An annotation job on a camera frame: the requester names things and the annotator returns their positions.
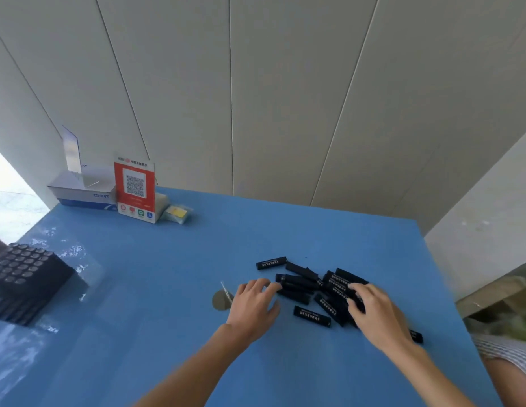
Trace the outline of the person's right forearm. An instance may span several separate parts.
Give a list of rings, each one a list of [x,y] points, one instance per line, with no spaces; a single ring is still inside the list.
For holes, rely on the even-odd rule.
[[[378,348],[406,377],[427,407],[476,407],[414,342],[398,338],[386,340]]]

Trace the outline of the black block of packed batteries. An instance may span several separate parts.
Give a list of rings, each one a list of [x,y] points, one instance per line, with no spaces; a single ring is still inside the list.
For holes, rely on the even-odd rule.
[[[77,271],[53,251],[9,244],[0,253],[0,321],[29,327]]]

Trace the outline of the yellow item in clear bag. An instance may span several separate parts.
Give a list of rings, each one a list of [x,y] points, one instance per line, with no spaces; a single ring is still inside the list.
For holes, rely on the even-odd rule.
[[[159,221],[175,222],[179,225],[184,225],[185,222],[192,216],[193,209],[185,205],[174,204],[165,194],[156,194],[157,207],[159,207],[160,216]]]

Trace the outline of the round grey disc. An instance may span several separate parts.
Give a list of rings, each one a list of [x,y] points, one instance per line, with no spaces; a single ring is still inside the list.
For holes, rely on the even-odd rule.
[[[216,291],[212,297],[212,307],[218,311],[228,311],[232,307],[234,295],[225,286],[224,282],[220,282],[221,288]]]

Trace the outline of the green plants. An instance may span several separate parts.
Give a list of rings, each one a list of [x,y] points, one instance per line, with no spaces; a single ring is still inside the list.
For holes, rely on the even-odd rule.
[[[526,307],[511,307],[500,301],[470,316],[463,322],[472,334],[485,334],[526,342]]]

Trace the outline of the pile of black batteries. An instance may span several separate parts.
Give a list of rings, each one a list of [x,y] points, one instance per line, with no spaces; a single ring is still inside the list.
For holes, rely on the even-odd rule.
[[[333,322],[340,327],[358,328],[348,310],[348,300],[352,300],[363,314],[365,305],[361,296],[349,285],[367,285],[367,280],[339,267],[335,271],[327,271],[321,277],[310,268],[296,265],[286,257],[260,261],[255,266],[259,271],[283,267],[287,273],[275,275],[275,281],[281,285],[278,294],[304,306],[314,302],[324,312],[319,314],[306,307],[295,306],[295,317],[326,328],[330,328]]]

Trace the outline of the person's left hand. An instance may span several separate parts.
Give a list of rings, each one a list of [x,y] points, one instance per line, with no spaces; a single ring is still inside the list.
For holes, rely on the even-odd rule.
[[[244,347],[259,340],[273,326],[274,322],[266,322],[266,313],[276,301],[276,294],[282,289],[281,284],[272,282],[264,294],[254,296],[254,280],[246,284],[243,293],[235,294],[226,321]]]

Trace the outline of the red code sign stand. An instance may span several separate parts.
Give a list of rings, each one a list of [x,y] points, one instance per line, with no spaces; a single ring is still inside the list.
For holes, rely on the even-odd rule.
[[[155,224],[155,164],[148,159],[116,156],[114,174],[118,213]]]

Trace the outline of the white and blue cardboard box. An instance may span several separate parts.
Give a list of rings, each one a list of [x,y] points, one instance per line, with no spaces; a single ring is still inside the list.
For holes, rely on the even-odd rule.
[[[113,167],[82,163],[77,137],[62,126],[60,133],[67,169],[48,184],[62,205],[117,212]]]

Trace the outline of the striped shorts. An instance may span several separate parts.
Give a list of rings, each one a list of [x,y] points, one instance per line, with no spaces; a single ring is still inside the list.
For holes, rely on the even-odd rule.
[[[481,356],[506,360],[526,375],[526,341],[487,334],[471,334],[471,338]]]

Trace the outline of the person's right hand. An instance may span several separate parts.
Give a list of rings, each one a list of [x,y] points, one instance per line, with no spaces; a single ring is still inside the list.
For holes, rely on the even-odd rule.
[[[350,283],[348,288],[364,304],[363,321],[355,323],[375,348],[392,357],[414,343],[406,319],[385,291],[372,284],[360,283]]]

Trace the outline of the person's right leg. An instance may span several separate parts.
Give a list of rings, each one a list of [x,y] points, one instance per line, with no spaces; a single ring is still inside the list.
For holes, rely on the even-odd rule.
[[[526,374],[501,358],[482,358],[504,407],[526,407]]]

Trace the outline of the clear plastic wrap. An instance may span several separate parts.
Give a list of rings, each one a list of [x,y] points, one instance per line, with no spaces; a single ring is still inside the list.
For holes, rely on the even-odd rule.
[[[0,321],[0,407],[37,406],[85,335],[84,307],[102,283],[103,268],[79,244],[61,251],[41,240],[13,243],[53,251],[77,271],[31,326]]]

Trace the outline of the person's left forearm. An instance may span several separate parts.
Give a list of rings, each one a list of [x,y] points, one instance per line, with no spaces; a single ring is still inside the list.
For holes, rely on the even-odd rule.
[[[224,324],[178,369],[133,407],[205,407],[229,366],[253,342],[255,330]]]

